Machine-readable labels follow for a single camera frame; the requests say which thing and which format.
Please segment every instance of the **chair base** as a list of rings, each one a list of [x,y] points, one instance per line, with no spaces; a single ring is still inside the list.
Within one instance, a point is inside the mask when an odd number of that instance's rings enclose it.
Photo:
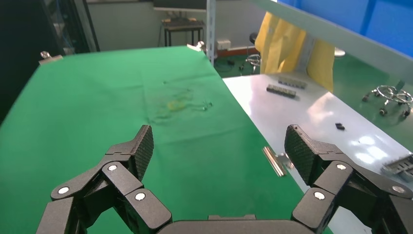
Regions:
[[[249,55],[245,61],[252,65],[251,74],[254,74],[257,67],[261,66],[261,55],[259,54]]]
[[[397,102],[398,105],[406,105],[406,110],[401,113],[402,116],[407,117],[412,110],[410,104],[413,102],[412,96],[404,90],[397,90],[396,87],[390,85],[380,85],[372,91],[368,92],[363,101],[368,101],[370,94],[374,94],[376,97],[383,97],[386,99],[383,107],[380,108],[379,113],[382,116],[387,114],[386,106],[389,102]]]

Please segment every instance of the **yellow curtain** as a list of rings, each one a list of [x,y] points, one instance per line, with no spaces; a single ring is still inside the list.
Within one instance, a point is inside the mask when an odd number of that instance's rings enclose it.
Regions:
[[[261,53],[261,73],[292,72],[298,62],[306,32],[267,12],[255,41]],[[316,40],[307,66],[309,77],[333,92],[334,46]]]

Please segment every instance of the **power outlet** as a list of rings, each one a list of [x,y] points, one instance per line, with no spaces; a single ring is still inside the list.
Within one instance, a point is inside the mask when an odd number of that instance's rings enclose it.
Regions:
[[[219,40],[217,41],[217,44],[218,50],[229,50],[231,48],[230,40]]]

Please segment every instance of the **floor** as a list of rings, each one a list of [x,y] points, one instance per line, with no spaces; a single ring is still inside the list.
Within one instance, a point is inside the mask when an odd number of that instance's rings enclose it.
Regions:
[[[252,67],[244,64],[246,56],[231,56],[218,58],[215,69],[222,78],[240,75],[250,75]],[[239,67],[244,65],[241,73]],[[390,103],[387,107],[388,114],[383,117],[379,109],[384,103],[381,98],[370,96],[368,102],[362,102],[363,96],[378,85],[396,85],[397,78],[358,60],[351,55],[336,58],[333,68],[334,95],[356,110],[382,131],[387,133],[397,142],[413,151],[413,115],[407,118],[400,117],[405,106]],[[413,93],[413,86],[406,85],[407,92]]]

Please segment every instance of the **green tablecloth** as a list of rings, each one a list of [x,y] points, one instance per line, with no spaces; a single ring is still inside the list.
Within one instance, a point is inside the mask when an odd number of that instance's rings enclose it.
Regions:
[[[68,56],[38,68],[0,128],[1,233],[34,233],[52,189],[142,124],[155,141],[143,182],[174,220],[289,219],[303,194],[276,176],[261,152],[268,144],[202,53]],[[110,209],[89,233],[129,229]]]

